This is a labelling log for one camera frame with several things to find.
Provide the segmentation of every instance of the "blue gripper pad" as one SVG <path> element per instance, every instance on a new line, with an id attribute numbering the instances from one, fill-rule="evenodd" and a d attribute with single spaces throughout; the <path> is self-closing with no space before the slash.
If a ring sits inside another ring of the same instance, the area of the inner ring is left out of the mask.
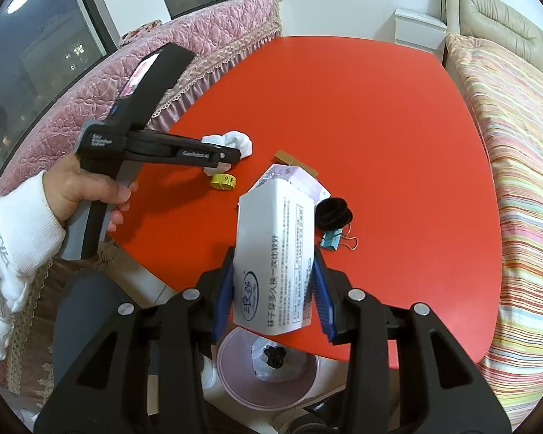
<path id="1" fill-rule="evenodd" d="M 233 259 L 228 261 L 224 271 L 223 283 L 219 295 L 213 306 L 213 338 L 219 342 L 225 335 L 229 312 L 233 301 Z"/>
<path id="2" fill-rule="evenodd" d="M 321 266 L 314 258 L 312 266 L 311 279 L 314 289 L 314 300 L 316 300 L 316 309 L 320 317 L 322 332 L 328 337 L 328 341 L 333 342 L 336 337 L 336 327 L 334 326 L 334 305 L 321 271 Z"/>

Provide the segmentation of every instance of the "logo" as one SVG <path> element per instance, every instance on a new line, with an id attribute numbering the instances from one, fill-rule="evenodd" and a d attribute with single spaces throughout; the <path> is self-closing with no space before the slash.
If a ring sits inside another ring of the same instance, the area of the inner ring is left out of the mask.
<path id="1" fill-rule="evenodd" d="M 111 143 L 113 143 L 112 140 L 104 139 L 102 138 L 102 135 L 98 133 L 93 133 L 93 137 L 91 138 L 91 147 L 106 147 Z"/>
<path id="2" fill-rule="evenodd" d="M 243 317 L 250 321 L 255 316 L 259 302 L 259 284 L 258 278 L 250 271 L 243 278 L 241 285 L 241 309 Z"/>
<path id="3" fill-rule="evenodd" d="M 209 158 L 208 153 L 188 152 L 187 150 L 182 151 L 181 155 L 184 157 Z"/>

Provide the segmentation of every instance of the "bed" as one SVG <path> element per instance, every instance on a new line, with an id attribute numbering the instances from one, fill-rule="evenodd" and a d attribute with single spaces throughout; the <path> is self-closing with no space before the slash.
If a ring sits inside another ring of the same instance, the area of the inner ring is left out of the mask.
<path id="1" fill-rule="evenodd" d="M 501 221 L 501 300 L 479 368 L 524 432 L 543 426 L 543 31 L 499 0 L 442 0 L 442 19 L 443 65 L 484 140 Z"/>

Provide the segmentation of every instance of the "ceiling light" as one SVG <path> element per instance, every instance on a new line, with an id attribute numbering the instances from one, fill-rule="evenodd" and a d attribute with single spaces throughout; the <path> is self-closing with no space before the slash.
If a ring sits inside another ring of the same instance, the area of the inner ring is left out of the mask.
<path id="1" fill-rule="evenodd" d="M 8 14 L 12 14 L 17 9 L 20 9 L 20 7 L 26 3 L 28 0 L 12 0 L 12 3 L 8 5 L 8 9 L 6 9 L 6 12 Z"/>

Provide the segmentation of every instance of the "plastic bag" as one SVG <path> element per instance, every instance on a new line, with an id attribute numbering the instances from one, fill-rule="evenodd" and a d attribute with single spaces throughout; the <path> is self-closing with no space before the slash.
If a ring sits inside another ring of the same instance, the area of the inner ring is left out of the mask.
<path id="1" fill-rule="evenodd" d="M 260 337 L 251 346 L 251 362 L 259 380 L 290 382 L 306 371 L 307 353 Z"/>

